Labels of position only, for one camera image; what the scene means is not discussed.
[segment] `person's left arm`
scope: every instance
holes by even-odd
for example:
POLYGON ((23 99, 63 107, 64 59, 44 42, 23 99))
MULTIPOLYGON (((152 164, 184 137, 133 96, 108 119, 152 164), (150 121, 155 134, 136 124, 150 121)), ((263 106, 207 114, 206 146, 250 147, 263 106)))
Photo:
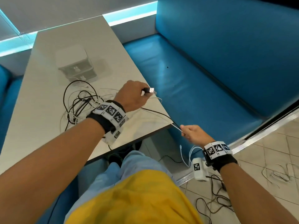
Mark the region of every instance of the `person's left arm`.
MULTIPOLYGON (((114 100, 126 112, 134 111, 151 95, 141 96, 145 87, 130 80, 114 100)), ((0 175, 1 223, 35 223, 76 177, 104 134, 97 121, 87 118, 0 175)))

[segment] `yellow shirt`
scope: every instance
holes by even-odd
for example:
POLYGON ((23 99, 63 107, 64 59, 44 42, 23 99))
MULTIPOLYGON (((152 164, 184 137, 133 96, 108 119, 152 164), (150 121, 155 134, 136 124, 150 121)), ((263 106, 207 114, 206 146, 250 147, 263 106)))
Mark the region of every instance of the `yellow shirt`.
POLYGON ((66 224, 200 223, 197 211, 170 177, 142 170, 74 210, 66 224))

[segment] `hand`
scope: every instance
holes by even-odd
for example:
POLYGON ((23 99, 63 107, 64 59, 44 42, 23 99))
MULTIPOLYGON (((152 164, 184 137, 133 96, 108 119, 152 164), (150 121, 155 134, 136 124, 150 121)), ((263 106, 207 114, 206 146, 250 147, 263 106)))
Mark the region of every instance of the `hand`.
POLYGON ((182 136, 187 138, 189 142, 199 145, 201 148, 204 148, 208 143, 214 142, 215 140, 208 135, 202 128, 198 125, 188 125, 180 126, 182 130, 182 136))
POLYGON ((118 91, 114 100, 120 103, 125 112, 135 111, 147 102, 152 93, 145 93, 141 96, 142 89, 149 88, 148 84, 129 80, 118 91))

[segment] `light strip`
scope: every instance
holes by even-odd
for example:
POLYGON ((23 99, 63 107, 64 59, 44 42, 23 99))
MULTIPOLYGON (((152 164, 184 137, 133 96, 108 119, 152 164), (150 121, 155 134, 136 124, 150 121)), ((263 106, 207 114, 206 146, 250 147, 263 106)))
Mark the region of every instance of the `light strip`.
MULTIPOLYGON (((121 23, 126 23, 129 21, 133 21, 136 19, 157 14, 157 4, 158 2, 154 1, 144 5, 138 5, 128 9, 123 9, 116 12, 103 14, 103 17, 105 18, 109 26, 115 26, 121 23)), ((0 15, 2 15, 4 20, 10 25, 10 27, 18 35, 17 37, 0 41, 0 57, 13 54, 16 52, 32 49, 37 32, 21 35, 18 29, 13 25, 13 23, 7 18, 7 16, 1 10, 0 10, 0 15)))

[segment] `tabletop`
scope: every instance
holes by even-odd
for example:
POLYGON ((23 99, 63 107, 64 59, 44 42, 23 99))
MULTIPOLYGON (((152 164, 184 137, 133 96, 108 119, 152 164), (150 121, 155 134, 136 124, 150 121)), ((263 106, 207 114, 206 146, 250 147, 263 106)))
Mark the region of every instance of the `tabletop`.
MULTIPOLYGON (((70 82, 58 70, 55 53, 78 44, 84 47, 97 74, 91 85, 98 95, 114 94, 128 80, 146 82, 102 16, 38 32, 0 155, 0 174, 65 128, 62 97, 70 82)), ((68 94, 83 89, 70 86, 68 94)), ((149 99, 144 107, 168 115, 158 99, 149 99)), ((146 138, 172 123, 163 115, 141 109, 127 115, 130 119, 111 149, 146 138)), ((88 160, 109 151, 101 140, 88 160)))

